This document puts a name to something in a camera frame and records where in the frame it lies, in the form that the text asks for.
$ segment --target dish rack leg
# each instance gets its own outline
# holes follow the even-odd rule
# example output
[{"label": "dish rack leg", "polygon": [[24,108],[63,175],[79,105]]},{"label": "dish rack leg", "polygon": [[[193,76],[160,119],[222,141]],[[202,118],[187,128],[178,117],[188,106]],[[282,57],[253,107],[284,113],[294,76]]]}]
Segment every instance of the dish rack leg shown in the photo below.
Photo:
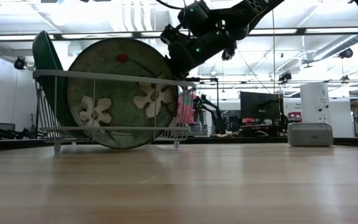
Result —
[{"label": "dish rack leg", "polygon": [[180,145],[180,141],[174,141],[173,142],[173,147],[178,150],[179,149],[179,145]]},{"label": "dish rack leg", "polygon": [[60,149],[61,148],[62,148],[62,144],[60,144],[59,142],[55,142],[55,145],[53,146],[53,150],[55,152],[55,155],[60,154]]}]

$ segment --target black monitor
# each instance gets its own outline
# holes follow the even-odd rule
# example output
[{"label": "black monitor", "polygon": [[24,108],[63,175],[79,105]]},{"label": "black monitor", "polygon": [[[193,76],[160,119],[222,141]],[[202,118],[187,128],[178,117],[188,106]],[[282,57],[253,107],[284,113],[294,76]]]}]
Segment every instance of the black monitor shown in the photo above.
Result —
[{"label": "black monitor", "polygon": [[242,118],[253,118],[260,121],[280,119],[279,95],[242,91],[240,100]]}]

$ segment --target table surface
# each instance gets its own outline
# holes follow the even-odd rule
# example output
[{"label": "table surface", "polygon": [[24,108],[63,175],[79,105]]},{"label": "table surface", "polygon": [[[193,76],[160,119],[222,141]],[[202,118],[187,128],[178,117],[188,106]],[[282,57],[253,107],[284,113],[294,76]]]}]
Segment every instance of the table surface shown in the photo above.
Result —
[{"label": "table surface", "polygon": [[0,223],[358,224],[358,148],[1,151]]}]

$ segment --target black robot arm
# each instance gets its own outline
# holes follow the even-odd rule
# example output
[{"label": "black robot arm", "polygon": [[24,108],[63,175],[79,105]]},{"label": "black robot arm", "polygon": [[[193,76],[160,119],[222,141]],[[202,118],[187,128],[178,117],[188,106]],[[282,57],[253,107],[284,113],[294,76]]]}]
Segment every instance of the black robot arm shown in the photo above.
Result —
[{"label": "black robot arm", "polygon": [[[236,41],[245,38],[258,22],[284,0],[243,0],[227,9],[209,9],[203,0],[195,1],[179,12],[180,26],[168,25],[160,38],[168,45],[166,58],[177,79],[223,50],[222,59],[230,60]],[[189,29],[194,37],[179,32]]]},{"label": "black robot arm", "polygon": [[[223,119],[222,111],[219,109],[219,107],[217,107],[212,102],[207,100],[206,95],[201,95],[201,97],[197,96],[194,99],[194,102],[195,102],[194,107],[196,110],[202,108],[202,109],[211,113],[212,122],[214,124],[216,134],[225,134],[226,133],[226,121]],[[205,105],[209,105],[209,106],[213,107],[216,110],[216,112],[214,112],[213,110],[210,110]]]}]

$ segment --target red dot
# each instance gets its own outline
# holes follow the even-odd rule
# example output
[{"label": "red dot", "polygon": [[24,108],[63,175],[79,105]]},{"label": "red dot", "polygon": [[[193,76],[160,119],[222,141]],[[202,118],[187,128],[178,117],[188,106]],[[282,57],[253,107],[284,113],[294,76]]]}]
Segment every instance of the red dot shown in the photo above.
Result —
[{"label": "red dot", "polygon": [[116,59],[119,62],[125,63],[128,61],[128,56],[126,54],[119,54]]}]

